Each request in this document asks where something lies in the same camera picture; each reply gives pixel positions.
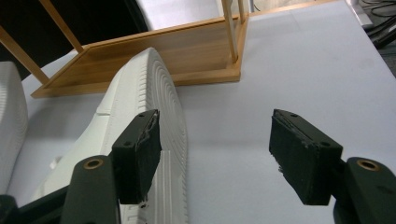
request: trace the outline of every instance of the wooden rack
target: wooden rack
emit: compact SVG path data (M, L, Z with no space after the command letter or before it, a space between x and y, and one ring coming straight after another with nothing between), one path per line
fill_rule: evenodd
M119 69L140 51L153 47L162 56L175 85L239 81L247 17L222 0L224 17L92 43L82 47L50 0L41 4L78 52L48 78L0 26L0 41L42 83L32 96L51 97L104 92Z

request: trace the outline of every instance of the wooden rod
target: wooden rod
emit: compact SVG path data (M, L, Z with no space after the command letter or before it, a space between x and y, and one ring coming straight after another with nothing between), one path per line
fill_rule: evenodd
M245 9L244 9L244 0L238 0L239 6L239 15L241 19L241 24L245 22Z
M238 60L238 51L236 48L235 29L233 28L231 4L229 0L221 0L221 3L224 11L224 19L227 28L228 42L230 44L231 57L233 59L233 63L236 63L236 61Z
M58 25L59 29L61 29L62 33L66 36L66 38L69 40L70 44L76 49L78 53L81 53L84 48L81 46L81 44L78 42L70 28L67 26L66 22L64 19L61 17L61 15L58 13L56 10L55 6L51 3L50 0L40 0L41 5L43 5L44 9L49 13L49 15L52 17L52 19L55 21L55 23Z
M0 42L20 61L29 72L31 72L41 84L46 84L50 79L44 74L41 68L27 55L18 43L0 25Z

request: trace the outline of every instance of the white plastic object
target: white plastic object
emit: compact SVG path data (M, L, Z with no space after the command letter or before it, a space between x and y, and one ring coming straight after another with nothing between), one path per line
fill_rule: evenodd
M90 125L40 185L35 199L68 185L77 162L108 155L134 116L151 109L160 110L161 160L148 201L122 205L121 220L124 224L187 223L186 124L173 80L152 48L134 56L115 75Z
M0 62L0 194L7 192L27 130L21 78L12 62Z

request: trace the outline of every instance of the wooden base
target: wooden base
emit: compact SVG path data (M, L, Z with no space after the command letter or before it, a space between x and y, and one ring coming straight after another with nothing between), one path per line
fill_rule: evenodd
M233 63L224 18L93 43L32 96L105 92L119 69L142 50L154 47L175 85L238 81L248 22L233 17L239 57Z

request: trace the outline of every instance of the white table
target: white table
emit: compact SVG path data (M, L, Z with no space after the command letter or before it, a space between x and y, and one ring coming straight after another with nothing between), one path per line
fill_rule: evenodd
M45 68L53 72L69 54ZM30 94L38 82L24 82ZM333 223L309 207L268 152L274 108L396 171L396 79L344 1L249 19L238 83L177 88L189 137L190 223ZM103 94L33 100L9 193L27 203L49 163L91 120Z

